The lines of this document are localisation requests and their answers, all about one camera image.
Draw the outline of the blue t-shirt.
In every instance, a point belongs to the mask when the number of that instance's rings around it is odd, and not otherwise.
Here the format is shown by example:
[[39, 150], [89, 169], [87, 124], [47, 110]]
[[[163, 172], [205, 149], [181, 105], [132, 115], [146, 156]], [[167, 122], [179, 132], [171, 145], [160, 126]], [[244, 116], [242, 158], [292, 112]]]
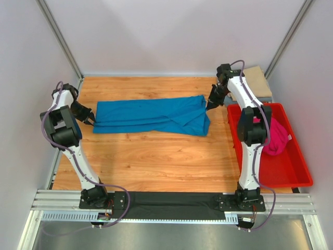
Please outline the blue t-shirt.
[[97, 103], [95, 134], [169, 132], [207, 136], [210, 119], [204, 96]]

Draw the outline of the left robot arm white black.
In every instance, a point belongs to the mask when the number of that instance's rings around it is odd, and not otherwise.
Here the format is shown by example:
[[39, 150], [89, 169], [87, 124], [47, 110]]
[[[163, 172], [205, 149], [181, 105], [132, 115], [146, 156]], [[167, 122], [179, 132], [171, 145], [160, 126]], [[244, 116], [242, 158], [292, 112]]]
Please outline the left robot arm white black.
[[59, 81], [52, 91], [52, 105], [40, 113], [41, 129], [52, 147], [59, 149], [70, 161], [81, 184], [81, 207], [105, 208], [109, 204], [106, 188], [89, 164], [81, 145], [82, 132], [77, 123], [95, 122], [92, 109], [78, 102], [79, 91]]

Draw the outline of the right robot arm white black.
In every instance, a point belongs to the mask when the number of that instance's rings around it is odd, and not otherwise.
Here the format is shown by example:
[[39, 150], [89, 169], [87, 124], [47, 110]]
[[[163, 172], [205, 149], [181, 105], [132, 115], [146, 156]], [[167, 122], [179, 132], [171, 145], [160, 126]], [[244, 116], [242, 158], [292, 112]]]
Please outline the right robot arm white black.
[[259, 182], [260, 160], [263, 147], [269, 144], [272, 110], [265, 107], [251, 91], [244, 75], [244, 68], [234, 70], [231, 64], [217, 67], [217, 83], [212, 86], [206, 110], [223, 106], [229, 93], [236, 97], [241, 109], [237, 125], [237, 136], [242, 145], [241, 174], [235, 194], [227, 199], [245, 207], [259, 203], [261, 184]]

